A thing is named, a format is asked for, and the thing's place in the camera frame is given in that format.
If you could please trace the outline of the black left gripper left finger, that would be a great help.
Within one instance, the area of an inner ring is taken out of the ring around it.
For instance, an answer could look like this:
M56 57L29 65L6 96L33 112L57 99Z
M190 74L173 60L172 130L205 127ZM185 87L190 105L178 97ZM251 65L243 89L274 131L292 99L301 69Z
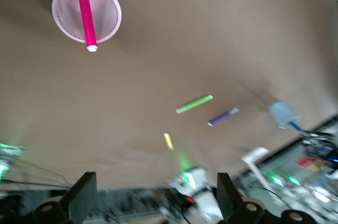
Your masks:
M96 172L86 172L61 199L36 207L34 224L83 224L96 200Z

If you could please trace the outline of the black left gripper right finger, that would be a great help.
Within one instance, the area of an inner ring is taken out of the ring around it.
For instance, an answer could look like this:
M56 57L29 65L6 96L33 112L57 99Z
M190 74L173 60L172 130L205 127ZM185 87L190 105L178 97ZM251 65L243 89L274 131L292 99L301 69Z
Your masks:
M240 195L228 173L217 175L217 203L222 224L275 224L275 218L260 203Z

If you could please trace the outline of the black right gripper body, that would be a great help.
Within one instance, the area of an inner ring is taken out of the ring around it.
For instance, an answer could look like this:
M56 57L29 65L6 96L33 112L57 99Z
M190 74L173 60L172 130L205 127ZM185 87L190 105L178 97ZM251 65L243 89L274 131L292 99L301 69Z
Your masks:
M304 132L302 144L309 156L338 156L338 137L325 132Z

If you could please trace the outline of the blue marker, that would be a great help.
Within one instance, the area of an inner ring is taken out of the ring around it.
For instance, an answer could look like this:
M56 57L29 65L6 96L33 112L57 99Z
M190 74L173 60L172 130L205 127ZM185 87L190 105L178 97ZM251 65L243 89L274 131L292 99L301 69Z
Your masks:
M296 129L297 131L299 131L300 133L305 133L306 131L303 130L300 126L298 126L295 122L290 121L289 124L291 125L291 127L293 127L294 129Z

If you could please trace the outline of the pink marker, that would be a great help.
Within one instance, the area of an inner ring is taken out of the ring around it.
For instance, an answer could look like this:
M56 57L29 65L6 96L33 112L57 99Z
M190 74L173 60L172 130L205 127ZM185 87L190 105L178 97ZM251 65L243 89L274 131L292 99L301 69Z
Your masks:
M98 50L98 44L97 44L95 26L93 23L90 0L79 0L79 6L80 6L86 48L89 52L96 52Z

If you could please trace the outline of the blue translucent cup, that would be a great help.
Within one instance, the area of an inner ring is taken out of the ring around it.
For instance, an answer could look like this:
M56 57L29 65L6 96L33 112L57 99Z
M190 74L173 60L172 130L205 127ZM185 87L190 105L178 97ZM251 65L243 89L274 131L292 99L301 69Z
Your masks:
M291 123L297 123L300 119L294 111L282 101L275 102L268 108L268 112L272 115L279 128L287 129L291 127Z

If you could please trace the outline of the purple marker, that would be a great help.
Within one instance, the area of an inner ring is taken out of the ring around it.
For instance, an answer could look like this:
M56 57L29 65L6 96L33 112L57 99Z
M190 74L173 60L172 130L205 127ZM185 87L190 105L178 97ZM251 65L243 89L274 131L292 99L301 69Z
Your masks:
M217 117L215 117L215 118L209 120L209 121L207 122L207 124L208 124L209 126L212 127L212 126L216 125L217 123L223 121L224 119L226 119L226 118L228 118L228 117L230 117L230 116L236 114L238 111L239 111L238 108L236 108L236 107L235 107L235 108L232 108L232 109L230 109L230 110L228 110L228 111L226 111L226 112L220 114L219 116L217 116Z

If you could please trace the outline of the yellow marker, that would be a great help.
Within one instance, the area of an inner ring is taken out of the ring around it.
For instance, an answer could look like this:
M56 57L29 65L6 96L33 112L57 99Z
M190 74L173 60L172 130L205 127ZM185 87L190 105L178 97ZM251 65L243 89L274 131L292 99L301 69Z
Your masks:
M170 134L167 133L167 132L164 132L164 133L163 133L163 137L164 137L164 139L165 139L165 142L166 142L167 147L168 147L171 151L173 151L173 150L174 150L174 145L173 145L173 142L172 142L172 139L171 139Z

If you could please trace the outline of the green marker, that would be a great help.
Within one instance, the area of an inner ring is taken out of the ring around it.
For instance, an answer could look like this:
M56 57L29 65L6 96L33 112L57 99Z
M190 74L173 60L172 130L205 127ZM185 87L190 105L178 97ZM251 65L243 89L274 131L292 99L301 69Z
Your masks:
M191 110L195 107L198 107L202 104L205 104L206 102L211 101L212 99L213 99L213 96L211 94L204 95L202 97L199 97L195 100L189 101L188 103L185 103L185 104L175 108L175 112L177 114L184 113L188 110Z

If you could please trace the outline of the pink translucent cup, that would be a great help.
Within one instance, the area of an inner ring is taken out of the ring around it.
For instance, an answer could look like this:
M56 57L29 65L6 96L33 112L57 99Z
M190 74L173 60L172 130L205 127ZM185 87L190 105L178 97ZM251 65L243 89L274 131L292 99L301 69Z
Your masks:
M122 12L118 0L89 0L97 42L111 38L118 31ZM79 0L53 0L52 14L57 26L68 37L85 42Z

